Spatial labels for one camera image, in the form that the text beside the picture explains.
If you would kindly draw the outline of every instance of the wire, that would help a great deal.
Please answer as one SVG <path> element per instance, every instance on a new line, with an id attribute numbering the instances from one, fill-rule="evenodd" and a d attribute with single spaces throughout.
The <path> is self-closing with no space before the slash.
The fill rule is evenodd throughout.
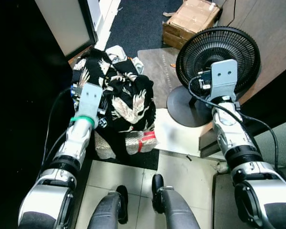
<path id="1" fill-rule="evenodd" d="M 272 137 L 273 137 L 273 141 L 275 142 L 275 169 L 276 171 L 278 170 L 278 143 L 277 143 L 277 138 L 276 138 L 276 135 L 274 133 L 274 131 L 272 130 L 272 128 L 270 126 L 268 126 L 267 123 L 264 123 L 263 121 L 259 120 L 259 119 L 256 119 L 256 118 L 253 118 L 253 117 L 250 117 L 250 116 L 247 116 L 241 112 L 239 112 L 239 114 L 241 116 L 243 116 L 244 118 L 246 119 L 249 119 L 249 120 L 253 120 L 253 121 L 256 121 L 256 122 L 259 122 L 261 124 L 263 124 L 264 126 L 266 126 L 268 128 L 268 130 L 270 131 Z"/>
<path id="2" fill-rule="evenodd" d="M 51 156 L 51 154 L 52 154 L 52 152 L 53 152 L 55 146 L 58 144 L 58 142 L 61 140 L 61 138 L 66 134 L 66 132 L 67 132 L 67 130 L 65 130 L 65 131 L 57 138 L 57 140 L 56 140 L 55 143 L 53 144 L 52 148 L 50 149 L 50 151 L 49 151 L 49 153 L 48 153 L 48 155 L 47 155 L 47 157 L 46 157 L 46 159 L 44 160 L 43 165 L 41 166 L 41 168 L 40 168 L 40 170 L 39 170 L 37 179 L 40 177 L 40 174 L 41 174 L 42 171 L 43 171 L 43 167 L 44 167 L 45 163 L 49 160 L 49 158 L 50 158 L 50 156 Z"/>
<path id="3" fill-rule="evenodd" d="M 210 106 L 214 106 L 214 107 L 216 107 L 216 108 L 218 108 L 218 109 L 221 109 L 221 110 L 223 110 L 224 112 L 226 112 L 227 114 L 229 114 L 230 116 L 232 116 L 232 117 L 241 125 L 241 127 L 243 128 L 243 130 L 245 130 L 246 133 L 249 135 L 249 137 L 251 138 L 251 140 L 252 140 L 254 146 L 256 147 L 257 151 L 258 151 L 259 153 L 261 153 L 260 150 L 259 150 L 259 147 L 258 147 L 258 145 L 257 145 L 257 143 L 256 143 L 256 140 L 254 139 L 254 137 L 252 137 L 252 136 L 250 135 L 250 132 L 247 130 L 246 126 L 243 124 L 243 122 L 242 122 L 235 114 L 233 114 L 231 111 L 229 111 L 228 109 L 226 109 L 226 108 L 224 108 L 224 107 L 222 107 L 222 106 L 219 106 L 219 105 L 217 105 L 217 104 L 215 104 L 215 103 L 212 103 L 212 102 L 210 102 L 210 101 L 207 101 L 207 100 L 205 100 L 205 99 L 203 99 L 203 98 L 197 96 L 197 95 L 192 91 L 192 89 L 191 89 L 191 83 L 192 83 L 193 80 L 198 79 L 198 78 L 199 78 L 199 76 L 196 76 L 196 77 L 194 77 L 194 78 L 192 78 L 192 79 L 190 80 L 189 86 L 188 86 L 189 93 L 190 93 L 193 97 L 195 97 L 197 100 L 199 100 L 199 101 L 201 101 L 201 102 L 203 102 L 203 103 L 205 103 L 205 104 L 208 104 L 208 105 L 210 105 Z"/>
<path id="4" fill-rule="evenodd" d="M 43 149 L 43 156 L 42 156 L 42 161 L 41 161 L 41 168 L 44 165 L 46 154 L 47 154 L 47 143 L 48 143 L 48 137 L 49 137 L 49 128 L 50 128 L 50 121 L 51 121 L 51 116 L 52 116 L 53 110 L 54 110 L 57 102 L 59 101 L 59 99 L 69 90 L 71 90 L 71 87 L 68 87 L 68 88 L 64 89 L 63 91 L 61 91 L 58 94 L 58 96 L 56 97 L 56 99 L 55 99 L 55 101 L 54 101 L 54 103 L 52 105 L 52 108 L 51 108 L 51 111 L 50 111 L 50 114 L 49 114 L 49 119 L 48 119 L 47 135 L 46 135 L 46 140 L 44 142 L 44 149 Z"/>
<path id="5" fill-rule="evenodd" d="M 227 24 L 227 26 L 229 26 L 234 21 L 234 18 L 235 18 L 235 6 L 236 6 L 236 0 L 234 0 L 233 19 L 229 22 L 229 24 Z"/>

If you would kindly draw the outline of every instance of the fan base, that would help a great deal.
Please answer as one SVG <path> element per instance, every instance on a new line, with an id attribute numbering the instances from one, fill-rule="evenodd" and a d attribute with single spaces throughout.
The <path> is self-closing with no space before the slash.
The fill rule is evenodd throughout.
<path id="1" fill-rule="evenodd" d="M 172 90 L 168 95 L 166 105 L 170 116 L 177 123 L 187 127 L 199 127 L 212 120 L 211 109 L 203 102 L 193 102 L 192 96 L 184 86 Z"/>

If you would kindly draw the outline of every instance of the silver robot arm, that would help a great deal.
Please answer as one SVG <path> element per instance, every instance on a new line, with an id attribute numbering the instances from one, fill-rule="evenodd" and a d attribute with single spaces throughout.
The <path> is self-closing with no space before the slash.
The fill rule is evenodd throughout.
<path id="1" fill-rule="evenodd" d="M 234 94 L 236 61 L 215 62 L 211 71 L 212 86 L 209 85 L 211 93 L 207 100 L 224 107 L 242 121 Z M 257 145 L 240 123 L 217 107 L 213 107 L 212 114 L 218 144 L 231 168 L 240 219 L 255 228 L 286 229 L 286 181 L 263 161 Z"/>
<path id="2" fill-rule="evenodd" d="M 20 229 L 67 229 L 72 215 L 73 191 L 91 132 L 98 124 L 102 89 L 86 83 L 79 110 L 68 128 L 66 141 L 24 198 L 18 218 Z"/>

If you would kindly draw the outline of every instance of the gray carpet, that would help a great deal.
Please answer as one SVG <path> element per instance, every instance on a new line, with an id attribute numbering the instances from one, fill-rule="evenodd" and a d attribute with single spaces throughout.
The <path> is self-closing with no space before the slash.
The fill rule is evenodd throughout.
<path id="1" fill-rule="evenodd" d="M 215 187 L 214 229 L 251 229 L 238 217 L 231 175 L 217 176 Z"/>
<path id="2" fill-rule="evenodd" d="M 138 50 L 168 47 L 162 42 L 162 22 L 168 18 L 165 12 L 175 12 L 182 0 L 121 0 L 121 9 L 114 18 L 106 48 L 114 45 L 123 47 L 129 57 Z"/>
<path id="3" fill-rule="evenodd" d="M 178 49 L 148 49 L 139 50 L 138 57 L 144 64 L 143 74 L 153 81 L 153 99 L 156 108 L 166 108 L 169 93 L 181 83 L 177 78 L 176 69 L 171 64 L 176 63 Z"/>

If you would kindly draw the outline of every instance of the tile floor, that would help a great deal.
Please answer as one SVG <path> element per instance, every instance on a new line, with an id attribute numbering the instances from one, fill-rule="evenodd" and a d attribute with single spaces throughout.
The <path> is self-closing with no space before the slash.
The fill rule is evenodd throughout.
<path id="1" fill-rule="evenodd" d="M 165 216 L 152 207 L 152 177 L 160 173 L 192 209 L 201 229 L 211 229 L 212 179 L 216 161 L 160 151 L 157 171 L 93 161 L 76 229 L 87 229 L 99 201 L 109 190 L 124 184 L 129 192 L 128 223 L 120 229 L 165 229 Z"/>

